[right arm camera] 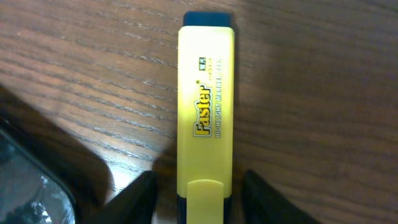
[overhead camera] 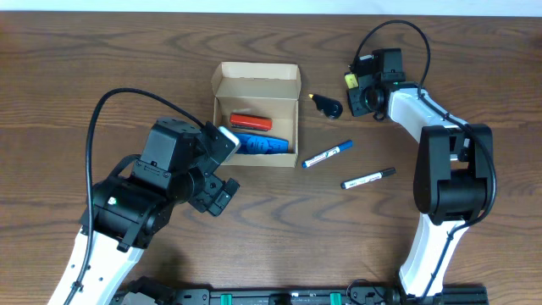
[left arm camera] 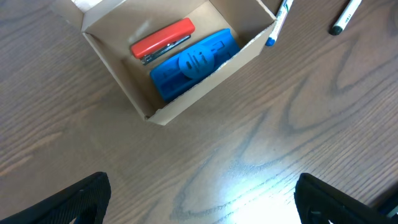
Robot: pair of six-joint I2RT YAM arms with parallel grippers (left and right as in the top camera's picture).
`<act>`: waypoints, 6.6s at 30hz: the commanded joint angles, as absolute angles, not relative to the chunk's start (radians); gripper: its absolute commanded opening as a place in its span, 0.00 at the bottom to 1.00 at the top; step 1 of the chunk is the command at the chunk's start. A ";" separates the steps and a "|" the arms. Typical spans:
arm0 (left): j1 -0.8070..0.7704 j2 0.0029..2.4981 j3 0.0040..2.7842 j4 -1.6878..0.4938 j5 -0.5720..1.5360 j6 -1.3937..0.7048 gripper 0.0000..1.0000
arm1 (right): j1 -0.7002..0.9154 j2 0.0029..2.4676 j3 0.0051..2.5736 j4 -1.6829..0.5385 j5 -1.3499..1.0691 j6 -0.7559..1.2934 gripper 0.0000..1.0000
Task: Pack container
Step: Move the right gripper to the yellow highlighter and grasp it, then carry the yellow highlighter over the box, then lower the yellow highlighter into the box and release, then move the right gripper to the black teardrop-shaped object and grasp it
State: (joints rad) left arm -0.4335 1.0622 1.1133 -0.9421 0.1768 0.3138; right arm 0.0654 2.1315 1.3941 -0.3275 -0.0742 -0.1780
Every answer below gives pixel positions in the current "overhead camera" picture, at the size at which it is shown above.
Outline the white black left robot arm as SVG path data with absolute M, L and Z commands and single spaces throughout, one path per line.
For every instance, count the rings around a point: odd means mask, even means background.
M 69 263 L 49 302 L 109 303 L 176 205 L 188 202 L 219 216 L 240 185 L 214 172 L 239 146 L 223 126 L 197 129 L 180 119 L 158 119 L 142 154 L 123 158 L 92 187 L 93 207 L 80 219 Z

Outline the red stapler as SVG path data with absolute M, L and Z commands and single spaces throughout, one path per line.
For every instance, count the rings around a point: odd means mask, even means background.
M 268 118 L 248 114 L 231 114 L 230 124 L 234 128 L 270 131 L 273 129 L 273 121 Z

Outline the black correction tape dispenser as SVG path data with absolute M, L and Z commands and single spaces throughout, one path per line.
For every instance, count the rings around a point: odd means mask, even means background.
M 317 110 L 328 119 L 338 119 L 342 115 L 343 107 L 339 101 L 318 94 L 309 94 L 308 96 L 314 101 Z

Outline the blue magnetic whiteboard duster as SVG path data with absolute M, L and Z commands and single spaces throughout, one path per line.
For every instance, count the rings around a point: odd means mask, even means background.
M 287 140 L 251 133 L 235 133 L 235 136 L 241 143 L 239 154 L 288 153 L 289 142 Z

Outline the yellow highlighter pen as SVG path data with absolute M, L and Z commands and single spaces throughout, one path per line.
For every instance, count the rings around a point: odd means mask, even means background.
M 346 86 L 348 89 L 354 89 L 359 87 L 358 78 L 353 73 L 347 73 L 344 75 Z

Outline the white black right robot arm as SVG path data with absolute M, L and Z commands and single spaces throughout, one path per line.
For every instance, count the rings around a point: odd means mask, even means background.
M 427 302 L 442 293 L 458 242 L 493 200 L 492 131 L 456 118 L 408 81 L 399 48 L 356 57 L 345 80 L 353 116 L 390 119 L 418 143 L 413 196 L 420 217 L 399 280 L 403 300 Z

